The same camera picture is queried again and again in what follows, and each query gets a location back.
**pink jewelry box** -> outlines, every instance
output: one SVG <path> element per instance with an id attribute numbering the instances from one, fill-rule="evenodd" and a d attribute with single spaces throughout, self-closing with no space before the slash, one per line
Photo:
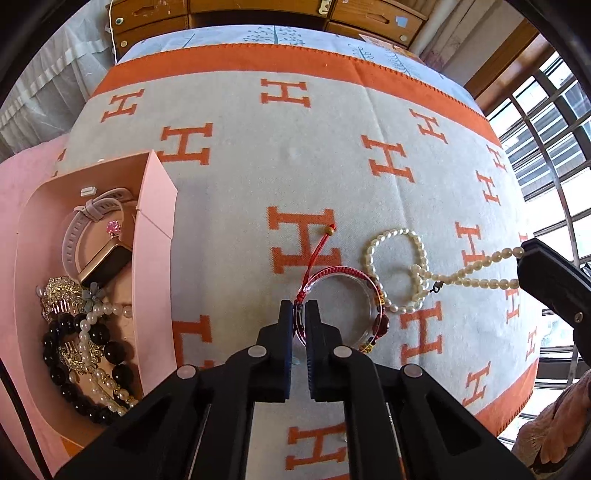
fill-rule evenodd
<path id="1" fill-rule="evenodd" d="M 131 300 L 133 319 L 118 326 L 123 338 L 133 347 L 133 357 L 128 353 L 126 359 L 137 366 L 135 373 L 139 374 L 136 377 L 143 395 L 176 369 L 170 306 L 170 245 L 177 190 L 156 153 L 101 161 L 43 183 L 27 202 L 19 221 L 14 280 L 18 350 L 26 386 L 37 410 L 49 427 L 80 447 L 88 445 L 103 427 L 78 415 L 51 382 L 41 355 L 41 338 L 47 332 L 47 323 L 41 317 L 35 287 L 44 286 L 50 277 L 65 274 L 61 243 L 73 209 L 91 198 L 80 197 L 85 187 L 96 187 L 96 195 L 126 187 L 138 199 L 131 267 L 111 282 L 115 285 L 110 300 L 127 299 L 127 303 Z M 100 228 L 98 223 L 89 227 L 97 232 Z M 106 231 L 101 235 L 109 238 Z M 90 239 L 82 239 L 79 245 L 81 258 L 96 253 L 98 245 L 102 246 L 95 231 L 87 236 Z M 141 392 L 134 394 L 140 397 Z"/>

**black bead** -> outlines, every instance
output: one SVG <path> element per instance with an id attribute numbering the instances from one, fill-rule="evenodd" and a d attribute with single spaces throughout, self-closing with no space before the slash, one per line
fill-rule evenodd
<path id="1" fill-rule="evenodd" d="M 44 350 L 56 350 L 57 349 L 57 342 L 54 338 L 49 334 L 46 333 L 43 335 L 43 349 Z"/>
<path id="2" fill-rule="evenodd" d="M 49 329 L 47 333 L 57 342 L 60 337 L 60 326 L 57 324 L 57 320 L 52 320 L 49 322 Z"/>
<path id="3" fill-rule="evenodd" d="M 125 364 L 119 364 L 114 367 L 113 371 L 111 372 L 111 376 L 121 388 L 126 390 L 134 379 L 134 373 Z"/>
<path id="4" fill-rule="evenodd" d="M 111 339 L 111 334 L 109 333 L 107 325 L 99 322 L 90 327 L 88 335 L 90 335 L 90 340 L 96 345 L 106 345 Z"/>
<path id="5" fill-rule="evenodd" d="M 99 412 L 100 422 L 104 425 L 111 425 L 113 420 L 115 419 L 113 416 L 113 412 L 111 412 L 107 407 L 103 407 Z"/>
<path id="6" fill-rule="evenodd" d="M 51 381 L 58 387 L 66 382 L 66 374 L 60 367 L 51 367 L 49 370 L 49 376 L 51 377 Z"/>
<path id="7" fill-rule="evenodd" d="M 70 333 L 74 333 L 74 331 L 72 330 L 72 320 L 73 319 L 74 319 L 74 317 L 68 312 L 59 313 L 57 315 L 57 324 L 60 328 L 60 333 L 62 335 L 68 335 Z"/>
<path id="8" fill-rule="evenodd" d="M 118 342 L 109 342 L 103 350 L 107 361 L 113 365 L 119 365 L 125 360 L 125 348 Z"/>
<path id="9" fill-rule="evenodd" d="M 48 367 L 54 367 L 59 361 L 57 352 L 53 349 L 46 348 L 43 350 L 43 361 Z"/>
<path id="10" fill-rule="evenodd" d="M 76 333 L 80 333 L 82 330 L 80 329 L 80 322 L 86 319 L 86 313 L 78 313 L 74 317 L 74 329 Z"/>
<path id="11" fill-rule="evenodd" d="M 64 397 L 66 402 L 72 402 L 78 398 L 78 392 L 76 391 L 76 387 L 71 383 L 64 383 L 60 387 L 61 396 Z"/>
<path id="12" fill-rule="evenodd" d="M 90 421 L 92 423 L 100 423 L 100 408 L 92 405 L 88 408 L 88 410 L 86 411 L 86 414 L 88 415 L 88 418 L 90 418 Z"/>
<path id="13" fill-rule="evenodd" d="M 72 402 L 72 406 L 80 415 L 86 415 L 90 408 L 90 402 L 84 397 L 79 397 Z"/>

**pearl bracelet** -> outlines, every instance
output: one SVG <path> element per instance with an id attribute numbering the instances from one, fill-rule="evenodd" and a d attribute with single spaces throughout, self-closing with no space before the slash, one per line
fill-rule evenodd
<path id="1" fill-rule="evenodd" d="M 428 277 L 420 277 L 419 275 L 414 274 L 412 275 L 414 291 L 411 301 L 406 306 L 399 307 L 398 305 L 392 303 L 392 301 L 388 298 L 388 294 L 384 290 L 384 286 L 379 281 L 379 276 L 377 275 L 374 265 L 374 254 L 377 247 L 384 243 L 388 238 L 392 238 L 397 235 L 408 235 L 417 248 L 419 268 L 424 271 L 429 271 L 429 260 L 427 259 L 425 244 L 423 243 L 421 237 L 419 237 L 414 230 L 409 230 L 408 228 L 399 228 L 385 231 L 371 240 L 367 250 L 365 251 L 365 269 L 369 277 L 376 284 L 377 288 L 382 292 L 384 296 L 384 306 L 388 308 L 388 310 L 390 310 L 392 313 L 414 313 L 423 307 L 423 300 L 429 294 L 429 283 L 427 280 Z"/>

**pink cloth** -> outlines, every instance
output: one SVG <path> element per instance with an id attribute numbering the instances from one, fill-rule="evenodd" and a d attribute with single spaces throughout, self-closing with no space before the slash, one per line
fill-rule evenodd
<path id="1" fill-rule="evenodd" d="M 49 428 L 33 404 L 25 382 L 14 321 L 14 261 L 20 213 L 35 189 L 55 172 L 56 160 L 66 141 L 67 135 L 62 135 L 24 150 L 0 164 L 0 304 L 4 311 L 0 316 L 0 356 L 21 396 L 52 474 L 69 460 L 69 456 L 60 436 Z M 0 423 L 29 468 L 42 478 L 8 393 L 1 384 Z"/>

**orange border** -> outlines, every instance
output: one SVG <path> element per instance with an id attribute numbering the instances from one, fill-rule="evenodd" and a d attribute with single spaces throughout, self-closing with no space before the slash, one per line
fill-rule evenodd
<path id="1" fill-rule="evenodd" d="M 530 399 L 538 372 L 538 360 L 536 359 L 513 385 L 475 415 L 495 437 L 509 426 Z"/>
<path id="2" fill-rule="evenodd" d="M 223 44 L 147 55 L 112 68 L 93 96 L 134 83 L 219 71 L 298 73 L 362 85 L 422 105 L 501 146 L 486 118 L 435 87 L 366 60 L 291 45 Z"/>

